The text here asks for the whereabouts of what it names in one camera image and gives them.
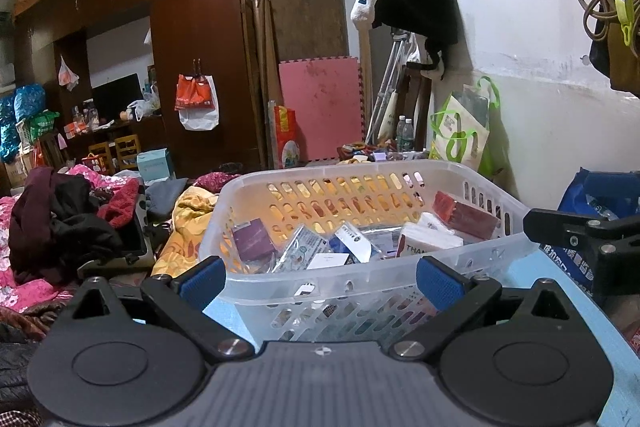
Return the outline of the purple box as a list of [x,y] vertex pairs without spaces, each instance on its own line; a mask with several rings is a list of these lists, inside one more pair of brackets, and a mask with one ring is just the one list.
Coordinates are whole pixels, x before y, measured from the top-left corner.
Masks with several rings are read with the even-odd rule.
[[243,262],[271,258],[278,250],[259,218],[242,222],[232,228],[233,243]]

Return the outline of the patterned box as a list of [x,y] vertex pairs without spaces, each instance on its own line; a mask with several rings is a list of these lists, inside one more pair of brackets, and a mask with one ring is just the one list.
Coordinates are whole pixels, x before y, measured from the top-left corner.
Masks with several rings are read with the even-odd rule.
[[286,244],[272,272],[306,270],[316,254],[328,253],[329,251],[329,242],[322,235],[306,227],[306,225],[299,225]]

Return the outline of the blue non-woven shopping bag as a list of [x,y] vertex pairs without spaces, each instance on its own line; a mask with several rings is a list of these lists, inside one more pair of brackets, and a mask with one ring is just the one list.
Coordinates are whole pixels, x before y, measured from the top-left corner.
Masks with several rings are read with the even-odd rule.
[[[639,213],[639,173],[590,171],[582,168],[567,187],[558,210],[613,221]],[[541,245],[540,249],[582,291],[593,296],[593,274],[581,254],[564,247]]]

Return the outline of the white pink long box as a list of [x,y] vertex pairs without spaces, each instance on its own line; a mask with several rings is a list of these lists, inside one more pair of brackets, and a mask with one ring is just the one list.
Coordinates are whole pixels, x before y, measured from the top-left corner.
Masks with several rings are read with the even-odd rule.
[[408,222],[400,230],[397,257],[424,255],[463,245],[463,239],[457,235]]

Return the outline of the yellow orange floral blanket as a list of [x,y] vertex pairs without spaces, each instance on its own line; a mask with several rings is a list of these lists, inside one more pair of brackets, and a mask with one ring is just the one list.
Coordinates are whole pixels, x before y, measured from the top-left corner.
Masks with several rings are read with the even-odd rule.
[[176,200],[171,213],[172,231],[151,275],[178,277],[198,263],[198,250],[218,196],[203,187],[190,186]]

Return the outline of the white blue small box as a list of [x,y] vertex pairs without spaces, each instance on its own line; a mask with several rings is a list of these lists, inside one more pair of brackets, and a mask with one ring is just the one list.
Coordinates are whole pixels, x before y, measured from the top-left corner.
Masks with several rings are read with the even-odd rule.
[[334,231],[329,238],[329,247],[334,254],[349,254],[355,263],[369,263],[382,255],[381,249],[349,222]]

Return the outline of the clear plastic perforated basket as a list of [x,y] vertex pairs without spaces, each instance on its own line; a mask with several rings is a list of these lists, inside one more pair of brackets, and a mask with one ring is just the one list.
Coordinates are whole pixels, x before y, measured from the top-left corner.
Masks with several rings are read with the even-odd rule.
[[416,286],[421,256],[503,277],[534,250],[525,215],[501,188],[447,161],[262,171],[222,189],[200,256],[224,262],[221,297],[258,343],[388,345],[436,312]]

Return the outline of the teal box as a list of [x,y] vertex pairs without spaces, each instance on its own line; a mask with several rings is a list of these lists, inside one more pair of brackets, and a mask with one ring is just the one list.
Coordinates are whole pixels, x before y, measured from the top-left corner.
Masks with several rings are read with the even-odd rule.
[[147,150],[139,153],[136,164],[140,176],[146,184],[157,180],[171,178],[174,175],[174,167],[167,148]]

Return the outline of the pink floral bedding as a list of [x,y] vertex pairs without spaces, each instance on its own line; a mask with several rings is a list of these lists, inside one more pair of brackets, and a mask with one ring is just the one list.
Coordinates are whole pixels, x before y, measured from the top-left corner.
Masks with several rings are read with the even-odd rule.
[[[81,176],[86,179],[89,182],[89,192],[103,192],[106,200],[112,199],[125,187],[125,200],[132,202],[139,188],[137,179],[103,176],[83,165],[70,169],[67,176]],[[28,187],[28,180],[29,178],[26,178],[24,181],[20,193],[3,196],[1,199],[1,306],[18,312],[23,312],[37,303],[44,303],[46,300],[65,295],[60,284],[51,285],[39,275],[16,273],[11,268],[9,239],[12,210]]]

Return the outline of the green and white tote bag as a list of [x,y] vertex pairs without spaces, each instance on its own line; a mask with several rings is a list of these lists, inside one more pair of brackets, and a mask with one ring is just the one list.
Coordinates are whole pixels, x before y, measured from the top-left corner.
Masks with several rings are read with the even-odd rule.
[[488,140],[491,114],[499,108],[499,90],[488,76],[452,91],[431,117],[428,157],[469,167],[488,179],[495,176]]

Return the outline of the orange and white hanging bag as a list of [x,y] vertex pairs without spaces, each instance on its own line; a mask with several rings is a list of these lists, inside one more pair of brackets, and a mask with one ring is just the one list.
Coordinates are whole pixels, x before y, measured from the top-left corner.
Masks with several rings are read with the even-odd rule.
[[175,111],[186,131],[212,131],[219,124],[219,103],[214,78],[179,75]]

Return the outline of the pink foam mat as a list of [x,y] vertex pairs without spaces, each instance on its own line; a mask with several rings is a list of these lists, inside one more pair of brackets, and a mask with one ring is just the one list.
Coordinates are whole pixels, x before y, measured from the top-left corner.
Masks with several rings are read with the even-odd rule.
[[279,64],[284,106],[294,110],[303,161],[335,158],[363,139],[360,67],[355,57]]

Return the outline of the metal crutches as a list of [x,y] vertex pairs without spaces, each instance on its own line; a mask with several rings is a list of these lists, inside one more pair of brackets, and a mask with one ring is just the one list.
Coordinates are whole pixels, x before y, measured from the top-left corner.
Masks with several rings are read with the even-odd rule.
[[366,141],[376,145],[392,139],[396,130],[397,88],[411,52],[411,34],[408,31],[394,29],[393,45],[390,49],[380,90],[375,98],[369,121]]

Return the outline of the dark red wooden wardrobe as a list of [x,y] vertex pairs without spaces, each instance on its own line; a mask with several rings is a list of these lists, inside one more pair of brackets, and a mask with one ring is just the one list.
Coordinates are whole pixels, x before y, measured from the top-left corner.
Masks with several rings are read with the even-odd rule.
[[[144,16],[163,116],[146,137],[168,147],[178,176],[227,162],[265,168],[250,0],[39,0],[14,18],[18,83],[41,83],[69,124],[74,106],[92,95],[88,39]],[[220,121],[209,132],[184,129],[175,110],[178,77],[192,74],[215,83]]]

